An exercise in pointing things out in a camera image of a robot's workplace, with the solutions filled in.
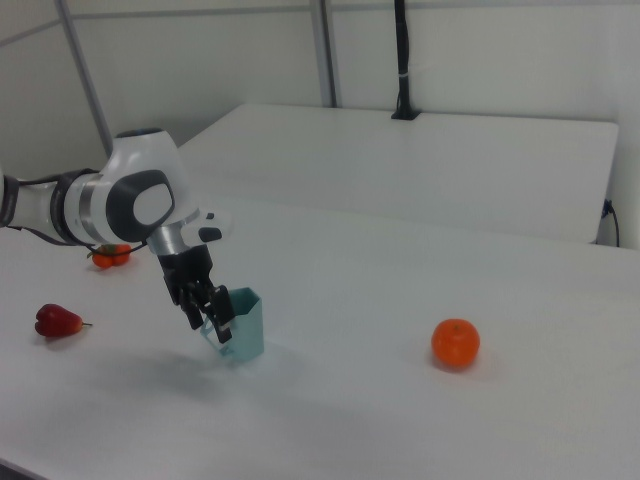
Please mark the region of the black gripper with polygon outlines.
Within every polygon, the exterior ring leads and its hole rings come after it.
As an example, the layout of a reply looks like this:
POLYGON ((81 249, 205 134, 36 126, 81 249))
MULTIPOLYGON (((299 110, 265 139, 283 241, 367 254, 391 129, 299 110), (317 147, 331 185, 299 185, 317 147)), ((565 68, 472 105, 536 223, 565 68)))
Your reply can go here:
POLYGON ((213 261, 207 246, 196 246, 178 254, 158 257, 171 299, 185 313, 192 330, 204 336, 215 334, 223 345, 232 339, 234 309, 228 289, 213 287, 213 261))

